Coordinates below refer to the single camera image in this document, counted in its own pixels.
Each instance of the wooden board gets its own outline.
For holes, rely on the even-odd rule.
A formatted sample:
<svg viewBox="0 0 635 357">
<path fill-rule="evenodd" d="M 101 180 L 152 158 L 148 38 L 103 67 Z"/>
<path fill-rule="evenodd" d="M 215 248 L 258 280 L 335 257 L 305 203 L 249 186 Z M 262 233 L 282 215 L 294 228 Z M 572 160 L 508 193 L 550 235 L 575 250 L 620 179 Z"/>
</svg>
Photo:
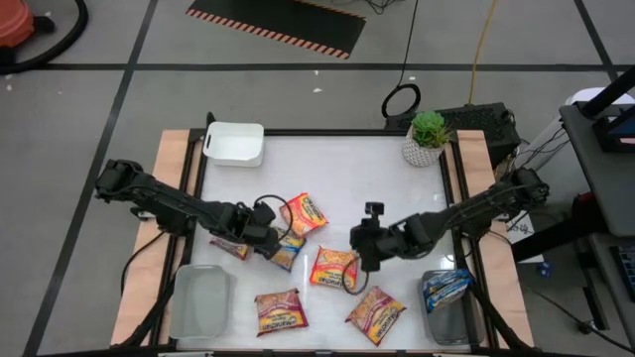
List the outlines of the wooden board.
<svg viewBox="0 0 635 357">
<path fill-rule="evenodd" d="M 467 190 L 472 197 L 494 184 L 494 173 L 490 166 L 483 132 L 459 131 L 457 134 Z M 491 230 L 507 236 L 504 223 L 492 222 Z M 510 245 L 503 242 L 500 237 L 488 233 L 480 240 L 479 247 L 490 300 L 518 337 L 533 346 L 527 309 Z M 501 347 L 506 346 L 502 338 L 499 337 L 498 340 Z"/>
<path fill-rule="evenodd" d="M 163 132 L 152 172 L 152 175 L 157 180 L 172 187 L 179 187 L 189 135 L 190 130 L 167 130 Z M 192 158 L 193 171 L 198 167 L 199 157 L 200 155 Z M 195 173 L 192 173 L 190 177 L 195 178 Z M 193 184 L 190 184 L 189 188 L 193 190 Z M 137 251 L 156 237 L 157 234 L 159 234 L 159 230 L 154 220 L 141 222 L 134 250 Z M 123 297 L 119 304 L 119 312 L 112 333 L 111 344 L 120 343 L 128 338 L 157 299 L 168 249 L 168 240 L 169 236 L 165 234 L 164 237 L 149 247 L 143 254 L 140 254 L 130 264 Z M 169 318 L 168 308 L 166 309 L 166 315 Z M 161 341 L 168 341 L 167 334 L 162 334 Z"/>
</svg>

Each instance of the yellow cable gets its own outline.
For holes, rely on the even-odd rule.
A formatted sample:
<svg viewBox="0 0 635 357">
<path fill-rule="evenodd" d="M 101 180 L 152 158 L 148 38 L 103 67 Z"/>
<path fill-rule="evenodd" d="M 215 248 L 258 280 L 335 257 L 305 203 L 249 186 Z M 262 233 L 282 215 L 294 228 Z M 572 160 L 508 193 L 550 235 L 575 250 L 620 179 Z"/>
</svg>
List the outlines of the yellow cable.
<svg viewBox="0 0 635 357">
<path fill-rule="evenodd" d="M 483 27 L 483 32 L 480 34 L 480 40 L 478 41 L 478 47 L 476 48 L 476 54 L 474 55 L 474 62 L 472 63 L 472 81 L 469 85 L 469 98 L 467 99 L 467 104 L 472 103 L 472 95 L 474 94 L 474 81 L 476 78 L 476 65 L 478 64 L 478 56 L 480 55 L 480 48 L 483 46 L 483 41 L 485 40 L 485 33 L 487 33 L 487 28 L 489 27 L 489 23 L 492 20 L 492 16 L 494 15 L 494 9 L 496 9 L 496 3 L 498 0 L 492 0 L 492 6 L 489 8 L 489 14 L 487 14 L 487 20 L 485 21 L 485 26 Z"/>
</svg>

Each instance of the black hose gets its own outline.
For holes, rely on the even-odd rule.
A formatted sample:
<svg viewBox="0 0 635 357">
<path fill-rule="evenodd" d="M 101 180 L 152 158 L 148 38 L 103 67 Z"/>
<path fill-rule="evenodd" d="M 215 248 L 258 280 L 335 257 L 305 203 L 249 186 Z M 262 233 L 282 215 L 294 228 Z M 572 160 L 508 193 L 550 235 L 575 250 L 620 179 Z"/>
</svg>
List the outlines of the black hose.
<svg viewBox="0 0 635 357">
<path fill-rule="evenodd" d="M 20 73 L 23 71 L 35 69 L 43 64 L 48 63 L 52 59 L 61 55 L 64 51 L 68 50 L 68 48 L 74 44 L 75 41 L 81 36 L 83 31 L 86 29 L 86 25 L 88 25 L 88 9 L 86 8 L 86 3 L 83 0 L 75 0 L 75 5 L 77 5 L 77 10 L 79 12 L 79 16 L 77 17 L 77 22 L 70 29 L 68 34 L 63 37 L 57 44 L 48 49 L 46 52 L 35 56 L 32 59 L 27 59 L 20 63 L 13 63 L 9 65 L 0 65 L 0 74 L 12 74 L 12 73 Z"/>
</svg>

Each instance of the ramen packet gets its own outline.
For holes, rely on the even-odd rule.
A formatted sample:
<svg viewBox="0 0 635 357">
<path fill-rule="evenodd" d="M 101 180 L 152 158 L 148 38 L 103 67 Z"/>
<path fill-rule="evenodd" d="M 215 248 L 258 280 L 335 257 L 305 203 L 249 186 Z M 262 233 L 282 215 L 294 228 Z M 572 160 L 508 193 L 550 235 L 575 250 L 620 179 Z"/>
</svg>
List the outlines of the ramen packet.
<svg viewBox="0 0 635 357">
<path fill-rule="evenodd" d="M 405 309 L 400 302 L 389 297 L 378 287 L 373 287 L 345 322 L 352 321 L 375 346 L 379 347 L 381 340 Z"/>
<path fill-rule="evenodd" d="M 338 252 L 319 247 L 309 282 L 343 288 L 341 277 L 344 275 L 346 286 L 354 289 L 357 280 L 357 262 L 353 262 L 344 273 L 346 265 L 354 259 L 355 254 L 352 252 Z"/>
<path fill-rule="evenodd" d="M 258 295 L 255 302 L 258 310 L 257 336 L 287 328 L 309 326 L 297 289 Z"/>
<path fill-rule="evenodd" d="M 274 227 L 274 229 L 278 232 L 278 237 L 282 237 L 287 231 L 286 229 L 282 229 L 280 227 Z M 270 261 L 280 268 L 291 272 L 294 261 L 296 260 L 296 257 L 298 256 L 298 253 L 300 253 L 302 247 L 305 245 L 305 242 L 305 237 L 296 235 L 293 230 L 289 231 L 287 236 L 280 239 L 281 248 L 273 257 L 271 257 Z"/>
<path fill-rule="evenodd" d="M 328 223 L 326 217 L 321 214 L 319 209 L 309 197 L 309 194 L 306 192 L 300 193 L 287 203 L 291 208 L 294 218 L 292 230 L 299 236 L 304 237 L 305 234 Z M 280 207 L 280 213 L 287 223 L 291 221 L 289 208 L 287 208 L 286 204 Z"/>
<path fill-rule="evenodd" d="M 240 260 L 247 259 L 247 256 L 251 251 L 251 248 L 246 244 L 233 243 L 216 236 L 211 236 L 209 243 L 215 245 L 216 247 L 224 250 L 225 252 Z"/>
</svg>

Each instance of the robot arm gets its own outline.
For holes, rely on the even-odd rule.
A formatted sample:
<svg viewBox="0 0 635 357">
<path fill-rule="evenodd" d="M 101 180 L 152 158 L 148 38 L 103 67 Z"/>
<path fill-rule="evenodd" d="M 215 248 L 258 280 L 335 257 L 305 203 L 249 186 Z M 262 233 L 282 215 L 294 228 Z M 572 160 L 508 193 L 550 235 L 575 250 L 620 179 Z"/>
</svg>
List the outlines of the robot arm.
<svg viewBox="0 0 635 357">
<path fill-rule="evenodd" d="M 519 169 L 460 204 L 440 212 L 413 214 L 388 228 L 379 225 L 383 203 L 367 202 L 366 213 L 371 217 L 363 218 L 360 225 L 350 230 L 350 245 L 360 256 L 362 271 L 376 272 L 381 261 L 392 257 L 426 256 L 451 228 L 461 226 L 468 234 L 480 237 L 498 215 L 515 216 L 521 210 L 543 205 L 548 195 L 549 187 L 536 172 Z"/>
<path fill-rule="evenodd" d="M 253 208 L 242 202 L 205 202 L 157 181 L 139 164 L 124 160 L 109 160 L 95 186 L 97 198 L 132 201 L 153 213 L 159 228 L 168 233 L 186 234 L 193 217 L 211 234 L 254 246 L 267 259 L 280 249 L 278 233 L 269 227 L 276 214 L 264 202 Z"/>
</svg>

